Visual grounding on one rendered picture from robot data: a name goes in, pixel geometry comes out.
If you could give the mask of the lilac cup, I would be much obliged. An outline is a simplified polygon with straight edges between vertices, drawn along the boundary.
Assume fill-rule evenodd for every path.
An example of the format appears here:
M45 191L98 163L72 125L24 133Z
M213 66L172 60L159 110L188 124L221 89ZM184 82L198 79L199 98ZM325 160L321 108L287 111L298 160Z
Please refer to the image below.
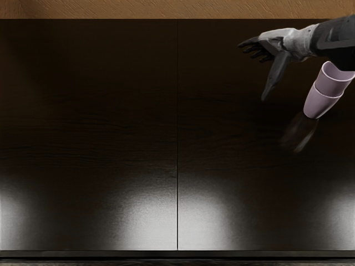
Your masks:
M313 83L306 97L303 113L310 119L319 119L336 104L342 95L324 95L317 90L315 83Z
M341 71L330 61L325 62L315 80L315 88L329 97L341 96L355 78L355 71Z

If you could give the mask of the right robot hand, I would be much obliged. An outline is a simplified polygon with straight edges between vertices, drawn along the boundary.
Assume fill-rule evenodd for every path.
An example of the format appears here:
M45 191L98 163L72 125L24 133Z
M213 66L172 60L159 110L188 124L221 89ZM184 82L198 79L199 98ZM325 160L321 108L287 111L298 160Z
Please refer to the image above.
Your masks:
M261 100L265 101L282 79L291 62L303 62L315 53L311 50L311 39L318 24L311 24L302 29L281 28L269 30L243 41L237 47L245 48L244 53L254 52L252 59L260 63L272 61Z

